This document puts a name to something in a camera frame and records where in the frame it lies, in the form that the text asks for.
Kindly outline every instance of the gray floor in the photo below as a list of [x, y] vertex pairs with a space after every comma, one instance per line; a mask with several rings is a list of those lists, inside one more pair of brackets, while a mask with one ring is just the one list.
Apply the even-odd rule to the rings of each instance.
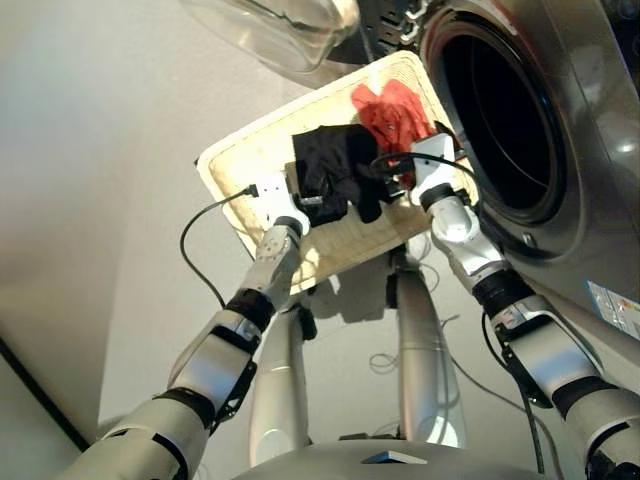
[[49, 480], [78, 449], [0, 357], [0, 468], [2, 478]]
[[[210, 201], [193, 159], [306, 89], [218, 40], [177, 1], [7, 3], [0, 19], [1, 333], [92, 436], [163, 390], [216, 309], [177, 248]], [[250, 262], [220, 212], [194, 228], [188, 248], [226, 297]], [[440, 276], [441, 317], [459, 315], [447, 326], [452, 353], [517, 401], [480, 340], [479, 309], [441, 255], [425, 262]], [[369, 368], [372, 355], [395, 351], [384, 270], [374, 261], [346, 272], [315, 300], [320, 333], [305, 347], [315, 442], [397, 419], [394, 373]], [[470, 450], [533, 468], [524, 416], [459, 382]], [[247, 468], [249, 404], [211, 440], [201, 480]], [[556, 415], [540, 415], [565, 477], [582, 478]]]

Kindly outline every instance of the black cloth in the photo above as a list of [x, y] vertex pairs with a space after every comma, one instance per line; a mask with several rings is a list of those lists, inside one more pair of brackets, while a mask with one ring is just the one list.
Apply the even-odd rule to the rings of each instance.
[[389, 201], [383, 180], [370, 164], [378, 156], [374, 136], [362, 125], [319, 127], [293, 135], [300, 196], [322, 197], [318, 205], [299, 207], [312, 227], [339, 220], [351, 202], [364, 223], [382, 213], [379, 200]]

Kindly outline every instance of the washing machine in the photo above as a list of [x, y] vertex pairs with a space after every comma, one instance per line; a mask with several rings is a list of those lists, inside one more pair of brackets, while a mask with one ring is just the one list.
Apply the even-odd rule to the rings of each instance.
[[420, 55], [524, 275], [640, 339], [637, 0], [429, 3]]

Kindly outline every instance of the red cloth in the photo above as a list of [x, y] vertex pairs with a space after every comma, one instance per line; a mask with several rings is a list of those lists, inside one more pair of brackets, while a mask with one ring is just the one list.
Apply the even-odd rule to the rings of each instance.
[[366, 85], [351, 92], [351, 102], [364, 125], [385, 152], [408, 152], [415, 140], [436, 133], [429, 123], [420, 97], [402, 82], [392, 79], [380, 96]]

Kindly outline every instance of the wicker tray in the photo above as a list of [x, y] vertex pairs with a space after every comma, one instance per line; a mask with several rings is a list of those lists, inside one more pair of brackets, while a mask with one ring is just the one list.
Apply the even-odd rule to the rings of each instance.
[[[212, 145], [197, 162], [202, 180], [213, 197], [220, 200], [254, 183], [266, 172], [285, 170], [285, 164], [295, 161], [291, 135], [320, 125], [359, 122], [351, 103], [352, 90], [364, 83], [379, 94], [392, 78], [420, 96], [427, 118], [450, 125], [419, 58], [398, 52], [315, 90]], [[456, 173], [455, 179], [455, 183], [464, 184], [462, 175]], [[256, 214], [259, 201], [242, 197], [224, 207], [226, 218], [252, 255], [266, 227]], [[363, 224], [350, 207], [342, 220], [314, 228], [303, 238], [303, 260], [294, 276], [292, 293], [380, 255], [425, 228], [424, 212], [411, 206], [406, 196], [392, 205], [383, 204], [382, 215], [370, 224]]]

